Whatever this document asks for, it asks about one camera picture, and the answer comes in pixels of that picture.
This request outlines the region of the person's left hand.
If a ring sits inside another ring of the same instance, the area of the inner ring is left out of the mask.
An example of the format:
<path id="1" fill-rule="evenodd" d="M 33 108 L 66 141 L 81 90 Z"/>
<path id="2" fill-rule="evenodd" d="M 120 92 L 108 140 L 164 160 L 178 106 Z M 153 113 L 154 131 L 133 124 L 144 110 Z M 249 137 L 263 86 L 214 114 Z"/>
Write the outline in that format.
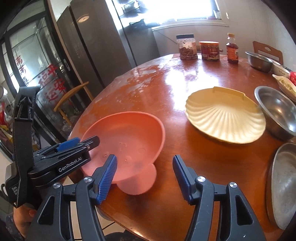
<path id="1" fill-rule="evenodd" d="M 22 205 L 19 208 L 14 208 L 14 223 L 23 237 L 27 236 L 30 224 L 33 221 L 36 213 L 37 211 L 35 209 L 25 205 Z"/>

